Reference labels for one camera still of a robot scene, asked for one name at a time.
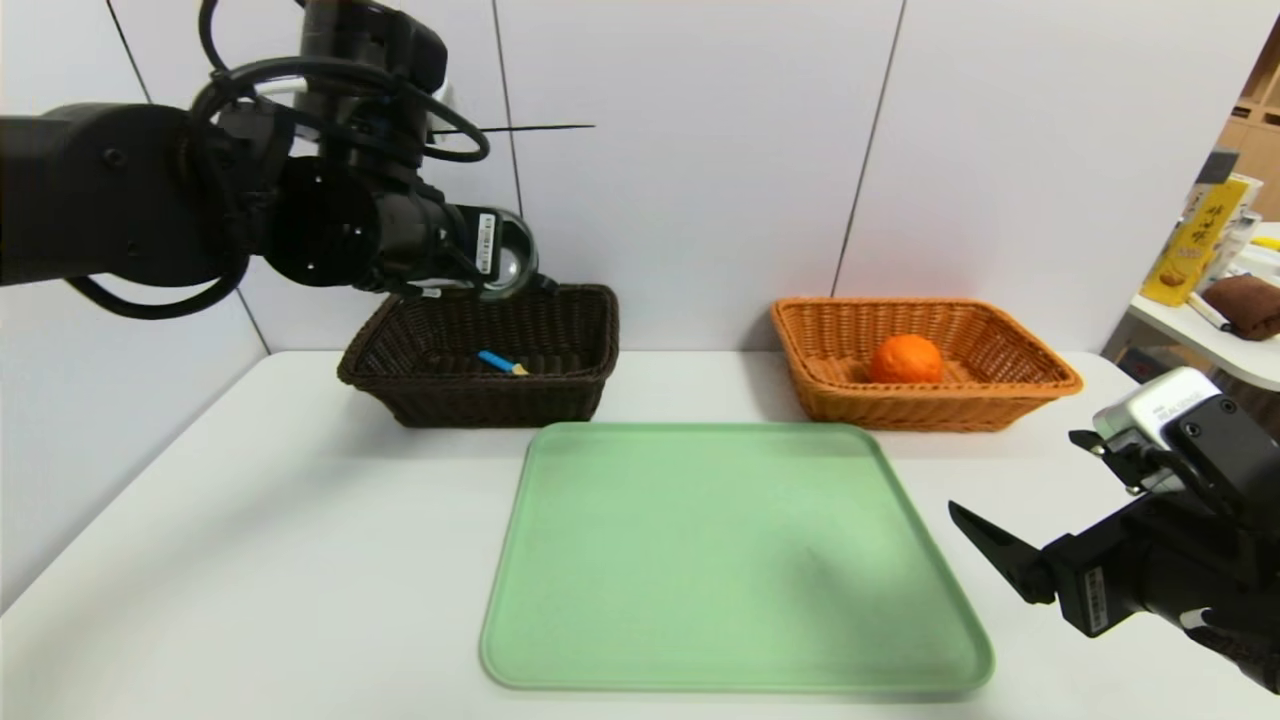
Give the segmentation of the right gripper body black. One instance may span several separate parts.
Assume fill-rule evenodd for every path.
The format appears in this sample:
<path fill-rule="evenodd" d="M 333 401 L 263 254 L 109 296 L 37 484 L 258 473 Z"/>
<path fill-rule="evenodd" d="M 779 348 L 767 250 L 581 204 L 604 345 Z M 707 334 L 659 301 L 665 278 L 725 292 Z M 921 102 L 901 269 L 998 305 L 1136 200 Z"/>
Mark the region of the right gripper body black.
<path fill-rule="evenodd" d="M 1170 495 L 1138 498 L 1043 550 L 1064 619 L 1089 638 L 1142 612 L 1188 639 L 1211 638 L 1201 616 L 1236 596 L 1240 555 L 1233 524 Z"/>

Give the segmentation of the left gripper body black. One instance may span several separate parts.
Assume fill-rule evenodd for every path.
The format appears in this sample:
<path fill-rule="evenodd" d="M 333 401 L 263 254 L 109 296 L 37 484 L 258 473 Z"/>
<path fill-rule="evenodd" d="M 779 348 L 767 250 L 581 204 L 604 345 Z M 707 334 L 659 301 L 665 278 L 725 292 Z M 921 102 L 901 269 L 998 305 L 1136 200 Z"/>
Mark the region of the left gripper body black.
<path fill-rule="evenodd" d="M 497 281 L 494 211 L 421 193 L 385 193 L 376 210 L 375 269 L 385 291 L 480 291 Z"/>

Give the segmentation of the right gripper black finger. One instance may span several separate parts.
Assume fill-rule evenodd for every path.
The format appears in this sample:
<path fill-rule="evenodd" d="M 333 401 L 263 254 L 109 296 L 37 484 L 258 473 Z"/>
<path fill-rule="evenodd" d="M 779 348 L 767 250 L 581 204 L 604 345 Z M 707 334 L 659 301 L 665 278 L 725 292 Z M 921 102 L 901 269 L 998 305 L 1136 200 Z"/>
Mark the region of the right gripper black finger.
<path fill-rule="evenodd" d="M 1094 430 L 1070 430 L 1069 441 L 1100 459 L 1126 487 L 1140 487 L 1140 446 L 1135 443 L 1111 445 Z"/>
<path fill-rule="evenodd" d="M 948 501 L 948 515 L 954 525 L 1025 602 L 1056 602 L 1057 587 L 1041 550 L 954 501 Z"/>

